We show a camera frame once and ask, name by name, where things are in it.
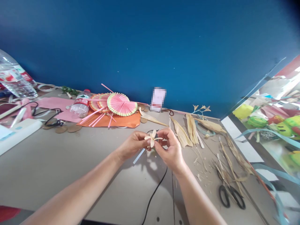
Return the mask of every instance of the paper fan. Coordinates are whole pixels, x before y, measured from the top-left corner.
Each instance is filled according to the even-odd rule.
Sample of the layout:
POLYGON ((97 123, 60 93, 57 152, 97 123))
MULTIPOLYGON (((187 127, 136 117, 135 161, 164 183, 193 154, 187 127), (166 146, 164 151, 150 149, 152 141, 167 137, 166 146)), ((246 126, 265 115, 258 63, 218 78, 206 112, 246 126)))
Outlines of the paper fan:
MULTIPOLYGON (((110 93, 105 93, 105 94, 101 94, 101 96, 99 97, 99 99, 103 99, 103 100, 107 100, 107 98, 110 96, 110 93)), ((110 111, 110 109, 107 107, 107 101, 104 102, 97 102, 98 106, 100 108, 104 108, 103 110, 101 110, 101 112, 103 113, 107 113, 110 111)))
MULTIPOLYGON (((99 99, 100 96, 101 94, 96 94, 93 95, 91 99, 99 99)), ((92 110, 97 111, 98 109, 100 109, 99 105, 97 104, 98 102, 90 101, 89 103, 92 110)))
POLYGON ((107 99, 107 106, 110 111, 120 116, 130 116, 138 108, 136 102, 129 101, 128 97, 121 93, 111 93, 107 99))

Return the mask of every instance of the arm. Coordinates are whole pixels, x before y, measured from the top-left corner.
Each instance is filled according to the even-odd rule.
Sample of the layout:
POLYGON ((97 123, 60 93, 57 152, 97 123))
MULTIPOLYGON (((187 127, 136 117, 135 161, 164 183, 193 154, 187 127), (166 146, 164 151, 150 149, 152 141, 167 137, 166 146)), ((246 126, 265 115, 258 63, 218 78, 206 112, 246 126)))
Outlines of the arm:
POLYGON ((157 134, 158 137, 166 139, 166 141, 160 140, 159 143, 155 141, 155 149, 179 181, 190 224, 195 225, 205 221, 205 224, 208 225, 226 225, 226 222, 186 165, 182 157, 180 143, 173 131, 167 128, 158 131, 157 134))
POLYGON ((150 144, 144 132, 135 131, 114 152, 86 175, 55 195, 22 225, 79 224, 109 181, 124 163, 142 147, 150 144))

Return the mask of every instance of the blue wall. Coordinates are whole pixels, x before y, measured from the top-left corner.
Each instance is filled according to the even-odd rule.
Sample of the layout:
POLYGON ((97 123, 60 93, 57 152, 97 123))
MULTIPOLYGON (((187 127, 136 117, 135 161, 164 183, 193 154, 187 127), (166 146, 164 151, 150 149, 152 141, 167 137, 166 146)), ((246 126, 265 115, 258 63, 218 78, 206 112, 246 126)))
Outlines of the blue wall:
POLYGON ((300 53, 299 23, 278 0, 3 0, 0 48, 37 81, 122 92, 224 117, 278 62, 300 53))

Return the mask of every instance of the hand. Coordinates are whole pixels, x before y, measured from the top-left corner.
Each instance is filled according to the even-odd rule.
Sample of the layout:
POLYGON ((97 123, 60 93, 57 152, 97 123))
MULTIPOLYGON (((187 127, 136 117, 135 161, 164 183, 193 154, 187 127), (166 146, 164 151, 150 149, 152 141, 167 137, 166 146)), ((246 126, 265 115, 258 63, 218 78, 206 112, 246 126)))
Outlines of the hand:
POLYGON ((124 142, 116 149, 116 153, 123 161, 134 156, 141 148, 150 145, 150 140, 144 140, 148 134, 142 131, 134 131, 124 142))
POLYGON ((163 159, 165 164, 171 168, 175 174, 180 174, 183 171, 185 162, 181 153, 181 145, 176 138, 174 132, 169 129, 162 129, 157 132, 158 137, 166 139, 154 142, 154 147, 160 157, 163 159))

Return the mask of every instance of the left hand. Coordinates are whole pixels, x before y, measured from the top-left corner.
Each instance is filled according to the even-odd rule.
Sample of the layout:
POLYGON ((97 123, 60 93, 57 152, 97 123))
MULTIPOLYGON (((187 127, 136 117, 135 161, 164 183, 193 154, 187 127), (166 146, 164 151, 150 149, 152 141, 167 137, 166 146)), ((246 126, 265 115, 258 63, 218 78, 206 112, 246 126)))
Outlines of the left hand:
POLYGON ((124 142, 116 149, 116 153, 123 161, 134 156, 141 148, 150 145, 150 139, 144 140, 148 134, 142 131, 134 131, 124 142))

